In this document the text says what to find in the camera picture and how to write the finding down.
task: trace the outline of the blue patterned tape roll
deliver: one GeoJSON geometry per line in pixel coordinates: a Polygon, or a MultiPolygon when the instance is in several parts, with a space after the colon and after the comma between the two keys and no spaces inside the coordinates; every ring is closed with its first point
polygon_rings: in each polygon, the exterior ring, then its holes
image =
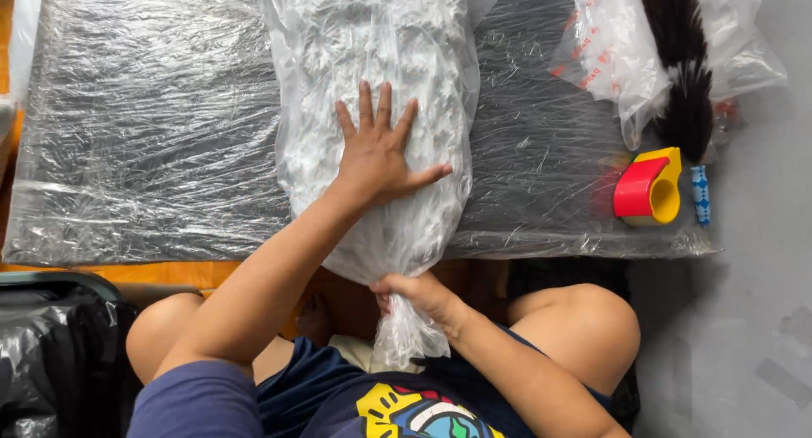
{"type": "Polygon", "coordinates": [[[697,208],[697,220],[699,225],[706,226],[711,221],[711,195],[708,193],[705,166],[691,167],[691,178],[694,183],[694,204],[697,208]]]}

